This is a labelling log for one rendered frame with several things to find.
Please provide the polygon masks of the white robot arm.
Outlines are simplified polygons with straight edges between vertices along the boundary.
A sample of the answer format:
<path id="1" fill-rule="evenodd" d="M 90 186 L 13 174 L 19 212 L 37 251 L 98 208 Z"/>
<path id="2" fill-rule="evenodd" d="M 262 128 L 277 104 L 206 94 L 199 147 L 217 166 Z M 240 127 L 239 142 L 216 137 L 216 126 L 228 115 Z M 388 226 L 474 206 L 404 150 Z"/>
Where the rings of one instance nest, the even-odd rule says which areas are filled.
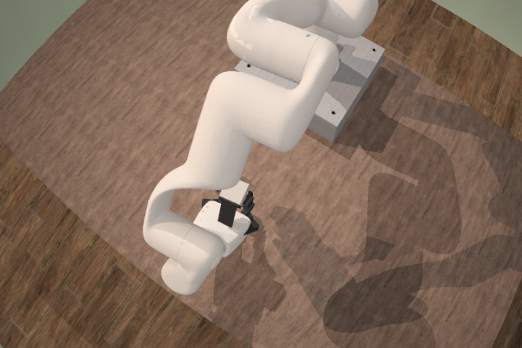
<path id="1" fill-rule="evenodd" d="M 155 187 L 144 218 L 145 241 L 169 257 L 161 277 L 170 289 L 195 293 L 225 252 L 214 231 L 170 211 L 175 190 L 222 190 L 218 222 L 232 227 L 250 190 L 240 178 L 253 142 L 278 152 L 299 142 L 338 71 L 337 37 L 358 38 L 377 10 L 378 0 L 249 0 L 236 13 L 231 51 L 299 85 L 236 71 L 212 81 L 188 159 Z"/>

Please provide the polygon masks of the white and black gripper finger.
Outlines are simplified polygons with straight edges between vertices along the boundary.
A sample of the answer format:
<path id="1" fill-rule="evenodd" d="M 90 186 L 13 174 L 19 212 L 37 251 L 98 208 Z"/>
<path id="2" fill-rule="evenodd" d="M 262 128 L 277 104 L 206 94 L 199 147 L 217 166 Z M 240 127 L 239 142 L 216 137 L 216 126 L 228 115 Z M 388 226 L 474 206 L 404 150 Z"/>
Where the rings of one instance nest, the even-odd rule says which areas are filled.
<path id="1" fill-rule="evenodd" d="M 251 196 L 249 198 L 249 200 L 245 203 L 244 208 L 241 211 L 241 214 L 244 214 L 251 221 L 250 226 L 249 226 L 248 230 L 246 231 L 245 235 L 255 232 L 259 229 L 259 224 L 254 220 L 254 218 L 250 212 L 254 208 L 253 200 L 254 200 L 254 197 Z"/>
<path id="2" fill-rule="evenodd" d="M 202 199 L 201 208 L 203 208 L 204 205 L 205 205 L 207 202 L 209 202 L 209 201 L 211 201 L 211 199 L 206 199 L 206 198 Z M 221 204 L 221 202 L 222 202 L 220 199 L 213 199 L 212 201 L 216 201 L 216 202 L 218 202 L 218 203 L 220 203 L 220 204 Z"/>

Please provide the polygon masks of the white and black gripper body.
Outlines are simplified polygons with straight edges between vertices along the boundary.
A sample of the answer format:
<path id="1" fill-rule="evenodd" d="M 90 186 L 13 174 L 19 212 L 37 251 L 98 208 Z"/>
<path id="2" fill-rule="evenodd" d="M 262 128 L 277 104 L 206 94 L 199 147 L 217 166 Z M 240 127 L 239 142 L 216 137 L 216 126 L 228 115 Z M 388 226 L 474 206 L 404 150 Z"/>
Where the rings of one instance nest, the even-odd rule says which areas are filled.
<path id="1" fill-rule="evenodd" d="M 200 227 L 211 229 L 220 236 L 225 245 L 223 257 L 227 257 L 245 239 L 244 235 L 250 226 L 250 219 L 244 214 L 236 212 L 232 227 L 218 222 L 221 204 L 216 201 L 207 202 L 197 215 L 193 223 Z M 221 234 L 221 235 L 220 235 Z M 242 235 L 244 235 L 242 237 Z"/>

